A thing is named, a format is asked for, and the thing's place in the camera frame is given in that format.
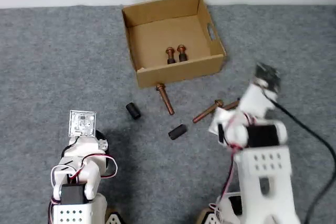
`red wire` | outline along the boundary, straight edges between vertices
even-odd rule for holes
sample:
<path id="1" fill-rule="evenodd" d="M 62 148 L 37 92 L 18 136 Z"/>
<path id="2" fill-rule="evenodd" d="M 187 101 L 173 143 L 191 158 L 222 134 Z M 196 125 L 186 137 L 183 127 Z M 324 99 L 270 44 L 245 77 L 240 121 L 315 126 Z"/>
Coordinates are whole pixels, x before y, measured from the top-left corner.
<path id="1" fill-rule="evenodd" d="M 233 170 L 233 167 L 234 167 L 234 156 L 235 156 L 237 150 L 238 150 L 238 151 L 241 151 L 242 149 L 243 149 L 243 148 L 241 148 L 240 146 L 235 146 L 235 147 L 233 147 L 233 149 L 232 149 L 232 153 L 231 153 L 231 164 L 230 164 L 230 168 L 229 168 L 229 173 L 228 173 L 228 175 L 227 175 L 227 177 L 226 177 L 226 180 L 225 180 L 225 183 L 224 183 L 224 185 L 223 185 L 222 192 L 220 193 L 220 199 L 222 199 L 222 197 L 224 196 L 224 193 L 225 193 L 227 187 L 229 186 L 230 177 L 232 176 L 232 173 L 233 173 L 233 171 L 234 171 L 234 170 Z"/>
<path id="2" fill-rule="evenodd" d="M 85 157 L 83 157 L 83 159 L 82 159 L 82 162 L 81 162 L 81 165 L 80 165 L 80 169 L 74 174 L 74 175 L 72 175 L 71 177 L 70 177 L 70 179 L 74 179 L 74 178 L 76 178 L 79 174 L 80 174 L 80 172 L 83 170 L 83 164 L 84 164 L 84 160 L 86 159 L 86 158 L 88 158 L 88 157 L 92 157 L 92 156 L 104 156 L 104 157 L 111 157 L 111 158 L 113 158 L 111 155 L 107 155 L 107 154 L 102 154 L 102 153 L 93 153 L 93 154 L 89 154 L 89 155 L 86 155 Z M 110 174 L 110 175 L 101 175 L 100 177 L 101 178 L 110 178 L 110 177 L 112 177 L 112 175 L 113 174 Z"/>

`black cable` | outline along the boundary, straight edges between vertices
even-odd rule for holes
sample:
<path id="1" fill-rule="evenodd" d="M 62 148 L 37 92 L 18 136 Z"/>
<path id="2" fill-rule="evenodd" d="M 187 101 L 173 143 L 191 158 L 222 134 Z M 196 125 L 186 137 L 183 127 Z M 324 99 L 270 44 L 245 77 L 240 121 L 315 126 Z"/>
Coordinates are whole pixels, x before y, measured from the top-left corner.
<path id="1" fill-rule="evenodd" d="M 64 157 L 64 154 L 65 154 L 65 152 L 66 152 L 68 149 L 70 149 L 71 147 L 73 147 L 73 146 L 77 143 L 78 139 L 79 139 L 79 136 L 76 136 L 76 140 L 74 141 L 74 143 L 68 145 L 67 147 L 65 147 L 65 148 L 63 149 L 62 154 L 61 154 L 61 158 Z"/>
<path id="2" fill-rule="evenodd" d="M 299 119 L 297 119 L 295 116 L 293 116 L 288 110 L 286 110 L 284 107 L 282 107 L 279 103 L 273 101 L 272 99 L 268 98 L 263 90 L 264 96 L 271 102 L 273 103 L 273 105 L 277 108 L 279 108 L 283 113 L 285 113 L 286 115 L 288 115 L 294 122 L 296 122 L 300 127 L 302 127 L 303 129 L 305 129 L 308 133 L 310 133 L 312 136 L 314 136 L 318 141 L 320 141 L 322 144 L 325 145 L 325 147 L 328 148 L 330 154 L 332 155 L 332 158 L 334 160 L 334 169 L 332 172 L 332 176 L 331 178 L 328 180 L 328 182 L 326 183 L 326 185 L 322 188 L 322 190 L 315 196 L 312 204 L 309 206 L 308 208 L 308 212 L 305 218 L 305 221 L 303 222 L 303 224 L 309 224 L 311 216 L 314 212 L 314 209 L 317 205 L 317 203 L 319 202 L 319 200 L 327 193 L 327 191 L 330 189 L 330 187 L 332 186 L 332 184 L 335 182 L 336 180 L 336 153 L 335 150 L 332 148 L 332 146 L 326 141 L 324 140 L 320 135 L 318 135 L 317 133 L 315 133 L 313 130 L 311 130 L 308 126 L 306 126 L 305 124 L 303 124 L 301 121 L 299 121 Z"/>

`cardboard box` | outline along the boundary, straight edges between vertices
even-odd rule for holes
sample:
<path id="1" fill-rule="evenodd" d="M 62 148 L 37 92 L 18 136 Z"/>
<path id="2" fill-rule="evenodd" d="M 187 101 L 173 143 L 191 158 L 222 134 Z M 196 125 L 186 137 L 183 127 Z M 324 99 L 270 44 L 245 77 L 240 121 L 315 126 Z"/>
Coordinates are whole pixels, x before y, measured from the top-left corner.
<path id="1" fill-rule="evenodd" d="M 203 0 L 157 0 L 122 9 L 140 88 L 219 72 L 226 53 Z M 184 44 L 188 61 L 179 62 Z M 176 63 L 167 65 L 166 48 Z"/>

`copper peg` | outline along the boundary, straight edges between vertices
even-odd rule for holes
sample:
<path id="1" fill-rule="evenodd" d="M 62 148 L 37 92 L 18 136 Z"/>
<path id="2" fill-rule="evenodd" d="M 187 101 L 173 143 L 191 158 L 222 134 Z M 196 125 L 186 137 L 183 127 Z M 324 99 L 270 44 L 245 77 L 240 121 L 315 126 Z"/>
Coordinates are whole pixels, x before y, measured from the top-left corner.
<path id="1" fill-rule="evenodd" d="M 170 115 L 173 115 L 175 112 L 172 105 L 170 104 L 169 98 L 167 96 L 166 90 L 164 89 L 165 85 L 163 83 L 156 84 L 156 90 L 160 93 L 164 104 L 166 104 L 167 110 Z"/>
<path id="2" fill-rule="evenodd" d="M 167 64 L 176 63 L 176 61 L 174 59 L 174 51 L 175 51 L 174 48 L 167 47 L 167 49 L 166 49 L 166 54 L 168 54 Z"/>
<path id="3" fill-rule="evenodd" d="M 230 103 L 228 105 L 225 105 L 224 107 L 222 107 L 222 109 L 224 109 L 224 110 L 231 110 L 231 109 L 236 108 L 238 105 L 239 105 L 239 100 L 237 100 L 235 102 L 232 102 L 232 103 Z"/>
<path id="4" fill-rule="evenodd" d="M 193 119 L 193 123 L 197 123 L 199 120 L 202 120 L 204 117 L 209 115 L 211 112 L 215 111 L 217 107 L 222 107 L 223 106 L 223 101 L 222 100 L 216 100 L 215 103 L 207 108 L 205 111 L 203 111 L 201 114 L 199 114 L 197 117 Z"/>
<path id="5" fill-rule="evenodd" d="M 180 53 L 180 55 L 179 55 L 179 57 L 178 57 L 179 60 L 180 60 L 180 62 L 188 60 L 188 59 L 187 59 L 187 55 L 185 54 L 185 46 L 184 46 L 183 44 L 180 44 L 180 45 L 177 47 L 177 50 L 178 50 L 178 52 Z"/>

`white wire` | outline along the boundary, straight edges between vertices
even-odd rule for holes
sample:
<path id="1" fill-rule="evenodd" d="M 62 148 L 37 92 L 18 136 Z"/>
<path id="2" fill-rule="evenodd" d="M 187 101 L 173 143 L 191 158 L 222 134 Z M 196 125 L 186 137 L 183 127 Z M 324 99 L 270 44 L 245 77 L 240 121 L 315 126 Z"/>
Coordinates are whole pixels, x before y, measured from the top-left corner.
<path id="1" fill-rule="evenodd" d="M 66 167 L 66 168 L 70 168 L 70 169 L 73 169 L 74 174 L 76 173 L 76 169 L 74 167 L 72 167 L 71 165 L 65 165 L 65 164 L 59 164 L 59 165 L 55 165 L 52 169 L 51 169 L 51 172 L 50 172 L 50 181 L 51 181 L 51 185 L 54 187 L 55 184 L 54 184 L 54 172 L 55 172 L 55 169 L 56 168 L 59 168 L 59 167 Z"/>
<path id="2" fill-rule="evenodd" d="M 220 213 L 220 209 L 218 207 L 218 204 L 216 203 L 210 203 L 209 208 L 212 209 L 214 211 L 215 217 L 216 219 L 219 221 L 219 223 L 224 223 L 221 217 L 221 213 Z"/>
<path id="3" fill-rule="evenodd" d="M 118 173 L 118 165 L 117 165 L 117 163 L 116 163 L 116 160 L 115 160 L 112 156 L 107 155 L 106 158 L 108 158 L 108 159 L 110 159 L 110 160 L 112 160 L 112 161 L 114 162 L 114 165 L 115 165 L 115 171 L 114 171 L 114 174 L 112 174 L 112 175 L 110 175 L 110 176 L 108 176 L 108 177 L 104 177 L 104 178 L 113 178 L 113 177 L 114 177 L 115 175 L 117 175 L 117 173 Z"/>

